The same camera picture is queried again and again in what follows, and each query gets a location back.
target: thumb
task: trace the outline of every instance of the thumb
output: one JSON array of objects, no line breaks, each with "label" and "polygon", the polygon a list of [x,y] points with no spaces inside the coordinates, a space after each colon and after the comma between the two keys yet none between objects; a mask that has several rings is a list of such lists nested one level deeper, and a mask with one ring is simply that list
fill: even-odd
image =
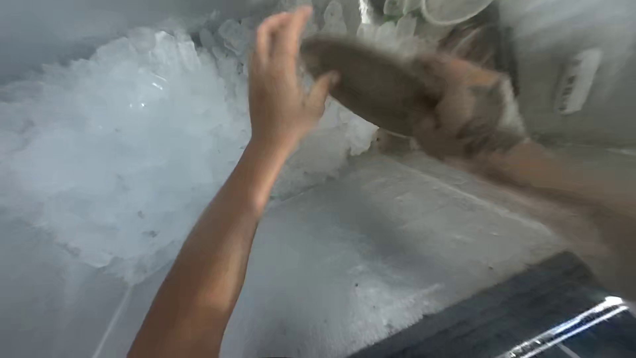
[{"label": "thumb", "polygon": [[324,108],[329,90],[335,87],[340,81],[340,74],[330,71],[318,77],[307,96],[307,105],[311,108]]}]

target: finger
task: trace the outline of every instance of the finger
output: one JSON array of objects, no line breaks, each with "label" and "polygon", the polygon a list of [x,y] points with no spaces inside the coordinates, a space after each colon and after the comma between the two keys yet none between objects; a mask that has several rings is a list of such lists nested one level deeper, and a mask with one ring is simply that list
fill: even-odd
[{"label": "finger", "polygon": [[329,90],[333,89],[340,81],[340,75],[336,71],[330,71],[318,77],[307,96],[307,106],[320,110],[324,108]]},{"label": "finger", "polygon": [[291,18],[290,13],[278,13],[266,18],[256,30],[256,56],[260,61],[269,59],[272,52],[272,37]]},{"label": "finger", "polygon": [[277,54],[282,56],[281,60],[288,64],[294,64],[296,61],[296,54],[298,53],[298,42],[305,30],[307,20],[312,14],[311,6],[300,6],[291,15],[289,22],[285,29],[280,33],[280,38],[277,39]]}]

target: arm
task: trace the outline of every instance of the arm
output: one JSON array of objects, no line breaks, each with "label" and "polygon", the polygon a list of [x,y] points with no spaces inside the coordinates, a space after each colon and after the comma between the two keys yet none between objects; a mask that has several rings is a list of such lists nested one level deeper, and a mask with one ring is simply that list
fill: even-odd
[{"label": "arm", "polygon": [[324,111],[333,73],[305,95],[298,41],[311,8],[267,18],[250,63],[252,138],[185,241],[129,357],[213,357],[245,278],[254,232],[288,155]]},{"label": "arm", "polygon": [[636,199],[532,142],[505,76],[448,57],[418,61],[445,84],[433,113],[413,121],[422,149],[547,199],[526,201],[529,213],[560,233],[608,286],[635,299]]}]

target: hand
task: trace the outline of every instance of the hand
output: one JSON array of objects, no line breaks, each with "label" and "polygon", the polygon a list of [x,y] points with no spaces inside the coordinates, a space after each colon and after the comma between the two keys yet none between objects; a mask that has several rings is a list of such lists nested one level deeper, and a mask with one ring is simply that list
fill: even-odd
[{"label": "hand", "polygon": [[318,78],[306,94],[296,74],[298,42],[311,15],[310,6],[263,21],[249,69],[249,114],[252,140],[295,145],[324,112],[337,73]]},{"label": "hand", "polygon": [[470,159],[505,153],[527,140],[505,75],[444,55],[419,58],[413,67],[444,84],[434,111],[412,119],[414,136],[430,155]]}]

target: ice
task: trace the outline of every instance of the ice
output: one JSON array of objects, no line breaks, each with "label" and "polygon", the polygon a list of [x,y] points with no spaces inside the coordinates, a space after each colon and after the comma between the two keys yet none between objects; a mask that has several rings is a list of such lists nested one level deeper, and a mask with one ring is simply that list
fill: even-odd
[{"label": "ice", "polygon": [[347,26],[342,17],[342,5],[338,1],[332,1],[324,10],[324,26],[322,31],[334,35],[346,35]]},{"label": "ice", "polygon": [[[135,29],[1,87],[3,212],[130,283],[169,262],[249,141],[244,54],[259,21],[203,29],[201,49],[178,29]],[[337,176],[375,129],[330,99],[272,195]]]},{"label": "ice", "polygon": [[415,26],[417,26],[417,19],[411,15],[401,17],[397,21],[396,32],[400,38],[413,37],[415,34]]},{"label": "ice", "polygon": [[380,26],[360,24],[356,36],[369,47],[408,61],[418,55],[432,54],[438,47],[439,39],[429,38],[425,34],[415,34],[416,27],[417,19],[406,15],[401,17],[397,24],[393,21]]},{"label": "ice", "polygon": [[227,20],[219,27],[219,35],[225,42],[225,46],[239,56],[243,56],[250,49],[253,41],[254,33],[248,26],[248,22],[242,25],[236,20]]}]

